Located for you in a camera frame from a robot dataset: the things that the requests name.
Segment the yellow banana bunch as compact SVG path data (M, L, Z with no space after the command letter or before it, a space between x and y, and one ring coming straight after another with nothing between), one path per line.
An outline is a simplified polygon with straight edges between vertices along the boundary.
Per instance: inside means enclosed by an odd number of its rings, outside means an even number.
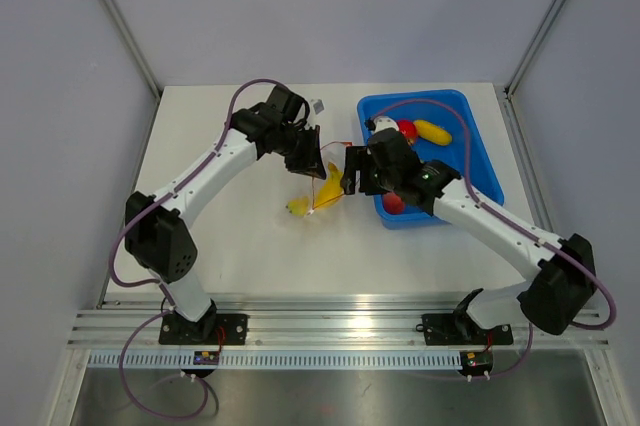
M312 187L310 196L300 196L286 204L287 211L296 217L310 216L316 211L335 205L343 196L342 171L335 163L328 163L328 177L319 190Z

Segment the clear zip top bag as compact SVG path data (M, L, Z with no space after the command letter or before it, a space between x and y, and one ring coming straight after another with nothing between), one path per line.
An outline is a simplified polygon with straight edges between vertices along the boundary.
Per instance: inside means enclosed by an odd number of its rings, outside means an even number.
M310 181L310 186L306 189L303 194L300 196L310 196L312 193L312 187L315 187L315 190L319 190L323 185L324 181L328 177L328 163L333 162L336 166L344 173L345 168L345 150L347 147L352 146L353 143L351 141L332 141L320 148L322 164L325 167L326 178L325 179L315 179L312 178Z

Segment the yellow starfruit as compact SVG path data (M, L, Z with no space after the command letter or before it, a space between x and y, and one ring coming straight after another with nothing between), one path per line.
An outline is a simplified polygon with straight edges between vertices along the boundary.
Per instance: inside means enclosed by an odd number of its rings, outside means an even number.
M413 125L420 138L425 141L431 142L438 146L448 146L452 141L452 135L441 128L426 120L415 120Z

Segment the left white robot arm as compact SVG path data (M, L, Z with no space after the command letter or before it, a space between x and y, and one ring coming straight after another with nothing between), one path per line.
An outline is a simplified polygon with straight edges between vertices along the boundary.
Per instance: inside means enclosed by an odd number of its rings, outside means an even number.
M279 82L266 100L229 107L220 137L167 186L134 192L125 205L124 248L152 276L169 305L159 341L220 344L244 315L220 314L194 272L198 249L191 228L204 208L240 172L266 154L283 157L287 171L324 179L320 129L309 102Z

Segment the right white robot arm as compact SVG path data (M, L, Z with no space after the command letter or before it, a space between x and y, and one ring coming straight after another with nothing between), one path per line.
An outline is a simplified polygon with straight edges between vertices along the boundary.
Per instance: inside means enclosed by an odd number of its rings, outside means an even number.
M588 240L578 234L563 239L509 213L446 163L421 160L394 129L347 148L341 186L348 195L392 192L407 205L465 230L519 273L522 282L478 288L456 306L453 326L465 343L519 320L559 336L595 294Z

